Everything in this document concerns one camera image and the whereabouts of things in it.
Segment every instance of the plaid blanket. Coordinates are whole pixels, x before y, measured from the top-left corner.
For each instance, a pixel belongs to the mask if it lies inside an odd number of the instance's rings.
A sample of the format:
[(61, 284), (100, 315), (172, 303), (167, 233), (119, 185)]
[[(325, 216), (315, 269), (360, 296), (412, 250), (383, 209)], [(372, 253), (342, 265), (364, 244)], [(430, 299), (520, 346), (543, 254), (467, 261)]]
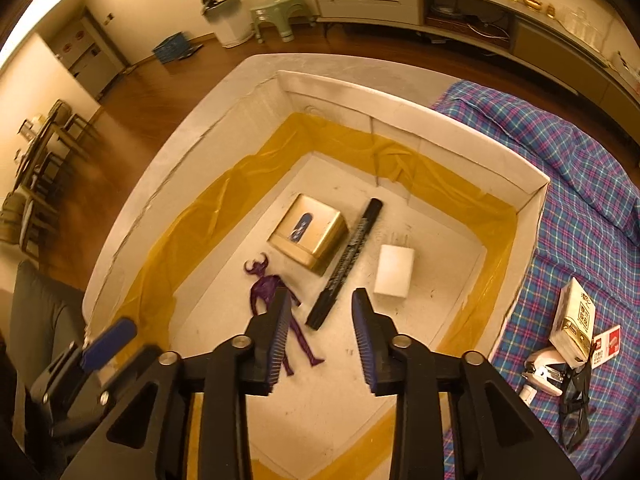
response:
[[(559, 291), (572, 276), (596, 304), (594, 334), (622, 326), (620, 354), (593, 371), (591, 432), (570, 455), (583, 479), (596, 479), (640, 414), (639, 191), (599, 143), (521, 99), (461, 81), (433, 108), (509, 147), (551, 179), (533, 261), (493, 360), (507, 382), (519, 392), (524, 360), (549, 345)], [(531, 409), (557, 440), (558, 399), (540, 393)], [(453, 478), (450, 436), (445, 448), (446, 477)]]

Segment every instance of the small box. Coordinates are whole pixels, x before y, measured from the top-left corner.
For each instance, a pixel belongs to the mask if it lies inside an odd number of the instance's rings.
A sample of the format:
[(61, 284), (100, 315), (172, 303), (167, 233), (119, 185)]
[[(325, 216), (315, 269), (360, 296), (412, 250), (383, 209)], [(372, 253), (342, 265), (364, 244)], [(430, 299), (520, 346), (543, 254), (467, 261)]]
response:
[(549, 341), (571, 368), (587, 362), (593, 338), (595, 306), (580, 283), (571, 278), (560, 291)]
[(380, 246), (378, 272), (373, 292), (396, 298), (406, 298), (414, 270), (415, 251), (395, 245)]
[(593, 338), (593, 356), (591, 369), (595, 369), (620, 353), (620, 325), (609, 328), (606, 332)]
[(340, 211), (301, 193), (268, 242), (292, 260), (322, 275), (347, 232)]

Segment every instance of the dining table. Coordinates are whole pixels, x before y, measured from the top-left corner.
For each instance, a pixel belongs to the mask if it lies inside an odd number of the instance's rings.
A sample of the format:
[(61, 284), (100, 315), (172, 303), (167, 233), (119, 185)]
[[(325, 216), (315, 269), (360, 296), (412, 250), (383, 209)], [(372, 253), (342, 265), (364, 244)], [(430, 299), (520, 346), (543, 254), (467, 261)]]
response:
[(36, 189), (32, 189), (33, 175), (36, 173), (38, 166), (42, 163), (47, 155), (47, 144), (50, 138), (56, 134), (60, 140), (67, 146), (71, 146), (73, 150), (79, 153), (79, 155), (87, 158), (87, 152), (78, 145), (76, 140), (63, 128), (56, 125), (56, 108), (52, 108), (49, 115), (45, 119), (42, 127), (36, 134), (35, 138), (29, 143), (27, 150), (22, 156), (18, 169), (16, 171), (14, 191), (18, 188), (31, 196), (34, 201), (41, 205), (46, 211), (58, 214), (58, 211), (49, 204), (44, 197), (36, 192)]

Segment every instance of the wooden floor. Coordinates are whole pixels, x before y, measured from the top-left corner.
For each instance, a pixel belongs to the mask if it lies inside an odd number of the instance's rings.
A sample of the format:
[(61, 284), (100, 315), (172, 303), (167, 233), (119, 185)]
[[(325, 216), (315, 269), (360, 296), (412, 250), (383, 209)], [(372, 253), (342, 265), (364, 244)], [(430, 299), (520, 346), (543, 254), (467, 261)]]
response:
[(123, 76), (101, 100), (98, 140), (85, 136), (88, 162), (73, 158), (74, 174), (55, 197), (59, 234), (40, 247), (41, 267), (52, 277), (84, 290), (100, 249), (127, 196), (165, 140), (193, 107), (242, 60), (254, 54), (316, 52), (374, 57), (420, 66), (521, 97), (571, 121), (605, 146), (636, 186), (640, 150), (593, 105), (511, 62), (489, 58), (455, 44), (430, 45), (413, 33), (375, 27), (294, 26), (296, 39), (283, 43), (274, 28), (266, 42), (224, 49), (216, 40), (182, 61), (141, 64)]

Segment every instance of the drawer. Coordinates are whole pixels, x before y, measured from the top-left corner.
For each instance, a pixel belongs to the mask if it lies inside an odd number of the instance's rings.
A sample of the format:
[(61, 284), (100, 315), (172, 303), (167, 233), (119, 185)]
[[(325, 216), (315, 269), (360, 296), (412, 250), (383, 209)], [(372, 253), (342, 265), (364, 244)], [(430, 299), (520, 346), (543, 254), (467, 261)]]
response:
[(604, 92), (600, 108), (640, 144), (640, 105), (635, 99), (618, 85), (610, 83)]
[(518, 20), (513, 55), (557, 77), (593, 103), (599, 104), (609, 79), (568, 44)]
[(318, 0), (323, 18), (361, 18), (421, 25), (420, 0)]

